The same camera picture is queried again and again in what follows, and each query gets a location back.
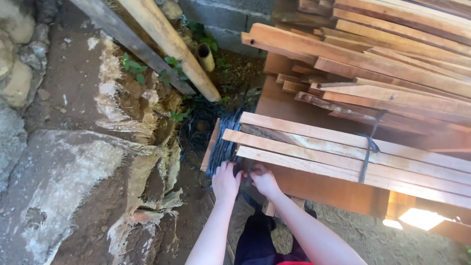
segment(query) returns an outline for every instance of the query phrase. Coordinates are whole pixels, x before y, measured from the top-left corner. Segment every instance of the hand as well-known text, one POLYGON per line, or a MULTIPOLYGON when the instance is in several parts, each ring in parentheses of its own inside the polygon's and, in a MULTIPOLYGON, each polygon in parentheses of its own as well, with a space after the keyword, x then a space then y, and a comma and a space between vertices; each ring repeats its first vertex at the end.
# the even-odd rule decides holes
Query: hand
POLYGON ((282 194, 273 173, 262 164, 253 166, 253 169, 250 171, 250 177, 252 178, 252 184, 269 200, 270 198, 274 198, 274 196, 282 194))
POLYGON ((239 192, 240 179, 244 173, 242 170, 234 177, 234 166, 237 163, 224 161, 216 168, 216 174, 212 176, 212 188, 216 202, 230 203, 236 200, 239 192))

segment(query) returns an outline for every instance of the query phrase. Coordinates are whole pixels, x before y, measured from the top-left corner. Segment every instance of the forearm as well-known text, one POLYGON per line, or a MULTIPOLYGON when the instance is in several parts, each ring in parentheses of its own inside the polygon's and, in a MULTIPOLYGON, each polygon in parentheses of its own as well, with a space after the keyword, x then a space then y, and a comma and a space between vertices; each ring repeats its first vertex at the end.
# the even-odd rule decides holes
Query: forearm
POLYGON ((282 192, 268 198, 283 218, 312 263, 366 264, 337 234, 299 208, 282 192))
POLYGON ((216 201, 185 265, 222 265, 234 201, 216 201))

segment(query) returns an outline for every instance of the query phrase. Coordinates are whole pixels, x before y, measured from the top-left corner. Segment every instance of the concrete block wall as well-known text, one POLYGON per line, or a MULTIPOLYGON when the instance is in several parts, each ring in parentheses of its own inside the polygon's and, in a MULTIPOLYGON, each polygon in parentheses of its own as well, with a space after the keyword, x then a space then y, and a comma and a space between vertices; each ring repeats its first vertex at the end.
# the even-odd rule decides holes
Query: concrete block wall
POLYGON ((187 20, 204 24, 206 33, 219 47, 259 57, 266 52, 242 44, 240 32, 249 32, 254 23, 272 25, 274 3, 275 0, 179 0, 187 20))

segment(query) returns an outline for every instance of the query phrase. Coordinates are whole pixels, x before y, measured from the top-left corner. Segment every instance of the red shirt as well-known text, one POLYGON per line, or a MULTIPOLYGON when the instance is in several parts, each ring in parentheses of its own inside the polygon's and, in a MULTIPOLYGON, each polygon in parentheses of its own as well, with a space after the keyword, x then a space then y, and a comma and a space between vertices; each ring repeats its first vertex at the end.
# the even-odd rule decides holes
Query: red shirt
POLYGON ((278 263, 278 265, 312 265, 312 263, 304 261, 284 261, 282 263, 278 263))

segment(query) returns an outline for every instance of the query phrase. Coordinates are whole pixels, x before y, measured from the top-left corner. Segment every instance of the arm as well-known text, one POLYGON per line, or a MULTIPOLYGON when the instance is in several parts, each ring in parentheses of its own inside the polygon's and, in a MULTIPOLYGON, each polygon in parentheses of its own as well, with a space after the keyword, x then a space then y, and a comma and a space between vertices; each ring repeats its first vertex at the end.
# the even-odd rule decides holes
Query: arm
POLYGON ((227 229, 239 191, 242 171, 234 177, 235 163, 222 162, 212 177, 216 202, 185 265, 222 265, 226 251, 227 229))
POLYGON ((364 260, 337 234, 299 208, 284 195, 270 170, 258 164, 250 177, 288 225, 302 249, 316 265, 359 265, 364 260))

